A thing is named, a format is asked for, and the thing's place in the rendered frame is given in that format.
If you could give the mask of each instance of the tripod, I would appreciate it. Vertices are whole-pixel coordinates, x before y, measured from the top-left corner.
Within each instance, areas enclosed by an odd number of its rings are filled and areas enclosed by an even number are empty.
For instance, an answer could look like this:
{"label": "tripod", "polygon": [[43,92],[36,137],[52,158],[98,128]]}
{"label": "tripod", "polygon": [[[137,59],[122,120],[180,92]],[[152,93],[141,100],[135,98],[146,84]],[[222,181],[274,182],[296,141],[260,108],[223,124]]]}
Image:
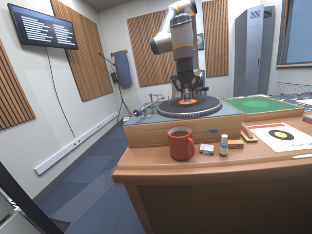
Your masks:
{"label": "tripod", "polygon": [[113,70],[114,70],[115,75],[116,75],[116,78],[117,78],[118,88],[119,88],[119,92],[120,92],[120,96],[121,96],[121,105],[120,105],[120,109],[119,109],[118,117],[117,117],[117,122],[118,122],[119,115],[120,115],[120,111],[121,111],[121,108],[122,108],[122,105],[123,105],[123,104],[125,105],[125,108],[126,108],[128,114],[129,114],[130,116],[132,116],[132,113],[131,113],[131,111],[129,110],[128,106],[126,105],[126,103],[125,103],[125,101],[123,100],[123,97],[122,97],[122,93],[121,93],[121,89],[120,89],[120,85],[119,85],[119,79],[118,79],[118,77],[117,77],[117,72],[116,72],[117,66],[116,66],[114,63],[112,63],[112,62],[110,62],[110,63],[115,67],[115,69],[113,69]]}

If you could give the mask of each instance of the white bottle cap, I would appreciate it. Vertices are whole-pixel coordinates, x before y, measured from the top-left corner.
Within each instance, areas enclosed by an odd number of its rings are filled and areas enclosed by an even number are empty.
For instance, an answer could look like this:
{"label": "white bottle cap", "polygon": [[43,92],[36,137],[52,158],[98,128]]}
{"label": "white bottle cap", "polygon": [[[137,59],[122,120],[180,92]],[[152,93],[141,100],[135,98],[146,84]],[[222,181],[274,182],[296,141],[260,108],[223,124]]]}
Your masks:
{"label": "white bottle cap", "polygon": [[223,144],[228,143],[228,135],[222,134],[222,135],[221,135],[221,142],[222,142]]}

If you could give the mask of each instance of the wall-mounted monitor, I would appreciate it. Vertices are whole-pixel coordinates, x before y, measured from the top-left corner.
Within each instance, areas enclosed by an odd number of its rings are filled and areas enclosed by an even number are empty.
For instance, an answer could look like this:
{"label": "wall-mounted monitor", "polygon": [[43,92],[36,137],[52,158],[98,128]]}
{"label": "wall-mounted monitor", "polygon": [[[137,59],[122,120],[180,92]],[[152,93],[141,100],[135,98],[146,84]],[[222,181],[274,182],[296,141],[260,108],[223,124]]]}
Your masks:
{"label": "wall-mounted monitor", "polygon": [[8,8],[21,44],[78,49],[71,22],[10,3]]}

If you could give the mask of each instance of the locker vent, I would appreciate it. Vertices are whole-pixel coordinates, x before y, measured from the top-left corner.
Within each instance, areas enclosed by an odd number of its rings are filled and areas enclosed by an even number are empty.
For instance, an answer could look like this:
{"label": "locker vent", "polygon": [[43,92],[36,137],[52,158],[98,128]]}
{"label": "locker vent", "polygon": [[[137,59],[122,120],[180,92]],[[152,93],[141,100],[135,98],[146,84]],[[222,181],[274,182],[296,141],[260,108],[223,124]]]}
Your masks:
{"label": "locker vent", "polygon": [[275,95],[279,95],[280,93],[295,94],[295,93],[305,93],[305,92],[312,92],[312,86],[277,83]]}
{"label": "locker vent", "polygon": [[260,17],[260,10],[250,12],[250,19],[254,19],[258,17]]}
{"label": "locker vent", "polygon": [[271,11],[264,11],[264,18],[272,17],[272,10]]}

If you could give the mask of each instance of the blue bottle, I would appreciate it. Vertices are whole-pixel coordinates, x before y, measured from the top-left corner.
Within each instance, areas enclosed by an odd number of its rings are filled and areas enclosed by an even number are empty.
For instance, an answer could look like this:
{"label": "blue bottle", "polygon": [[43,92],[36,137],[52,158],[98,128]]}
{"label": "blue bottle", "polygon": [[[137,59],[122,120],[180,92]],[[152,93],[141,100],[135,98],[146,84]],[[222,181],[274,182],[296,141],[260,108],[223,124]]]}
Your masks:
{"label": "blue bottle", "polygon": [[222,157],[226,157],[229,151],[229,144],[228,144],[228,135],[222,134],[221,135],[221,142],[219,145],[219,155]]}

